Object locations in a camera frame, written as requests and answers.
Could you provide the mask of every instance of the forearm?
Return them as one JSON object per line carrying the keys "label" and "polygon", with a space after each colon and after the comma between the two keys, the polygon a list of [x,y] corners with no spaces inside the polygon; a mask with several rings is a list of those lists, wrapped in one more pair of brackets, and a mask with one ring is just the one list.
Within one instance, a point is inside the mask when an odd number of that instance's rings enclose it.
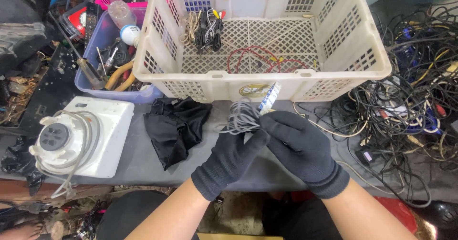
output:
{"label": "forearm", "polygon": [[323,203],[344,240],[416,240],[353,179],[342,193]]}
{"label": "forearm", "polygon": [[126,240],[191,239],[209,203],[189,178],[135,228]]}

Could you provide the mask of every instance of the gloved hand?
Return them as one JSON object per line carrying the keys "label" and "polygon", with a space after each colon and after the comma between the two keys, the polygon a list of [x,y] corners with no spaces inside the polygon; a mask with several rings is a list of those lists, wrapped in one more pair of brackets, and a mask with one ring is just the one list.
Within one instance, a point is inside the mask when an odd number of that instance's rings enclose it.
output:
{"label": "gloved hand", "polygon": [[329,138],[309,121],[279,110],[262,116],[260,127],[271,136],[267,147],[318,198],[335,197],[347,187],[350,175],[331,157]]}
{"label": "gloved hand", "polygon": [[239,180],[270,138],[263,130],[255,132],[245,144],[244,137],[245,133],[220,134],[208,160],[191,174],[194,186],[205,199],[213,201],[228,184]]}

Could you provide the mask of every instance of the remote control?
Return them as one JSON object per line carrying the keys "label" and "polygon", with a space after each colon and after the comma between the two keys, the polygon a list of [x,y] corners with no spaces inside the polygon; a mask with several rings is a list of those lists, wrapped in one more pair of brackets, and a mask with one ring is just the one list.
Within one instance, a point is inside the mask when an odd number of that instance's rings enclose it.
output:
{"label": "remote control", "polygon": [[94,33],[95,26],[99,21],[99,17],[102,14],[102,8],[99,4],[88,2],[86,4],[86,32],[84,35],[84,49],[88,47],[89,40]]}

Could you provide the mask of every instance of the purple plastic bin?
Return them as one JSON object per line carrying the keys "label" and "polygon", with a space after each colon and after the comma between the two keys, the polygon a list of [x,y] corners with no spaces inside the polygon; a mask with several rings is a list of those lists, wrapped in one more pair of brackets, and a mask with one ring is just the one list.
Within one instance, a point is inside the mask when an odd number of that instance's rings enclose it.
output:
{"label": "purple plastic bin", "polygon": [[[143,19],[145,18],[146,8],[132,8],[132,11],[137,16],[137,26],[141,28]],[[97,47],[100,50],[107,48],[114,42],[116,38],[120,36],[119,33],[120,30],[112,21],[108,12],[105,11],[101,15],[100,20],[95,27],[94,34],[89,41],[83,58],[87,58],[89,62],[94,66],[94,68],[97,68],[99,66],[97,59]],[[152,103],[156,98],[163,97],[163,93],[153,85],[151,85],[150,88],[139,92],[92,90],[92,86],[89,83],[89,80],[83,74],[81,69],[78,69],[77,75],[75,77],[75,85],[79,90],[87,92],[94,97],[110,100],[127,101],[133,103]]]}

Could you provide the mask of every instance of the white plastic basket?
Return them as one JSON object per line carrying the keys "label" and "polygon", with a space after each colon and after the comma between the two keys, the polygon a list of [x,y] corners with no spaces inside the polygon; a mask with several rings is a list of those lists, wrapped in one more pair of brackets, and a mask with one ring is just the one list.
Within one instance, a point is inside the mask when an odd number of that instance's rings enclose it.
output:
{"label": "white plastic basket", "polygon": [[[222,47],[198,55],[179,36],[190,10],[210,7],[226,11]],[[228,73],[229,54],[251,45],[301,60],[308,69],[267,74],[258,57],[245,54],[236,74],[238,53]],[[278,99],[331,101],[391,73],[365,0],[149,0],[136,56],[133,73],[140,81],[151,82],[168,97],[191,96],[199,102],[242,96],[260,101],[274,82],[282,85]],[[283,63],[282,69],[291,66]]]}

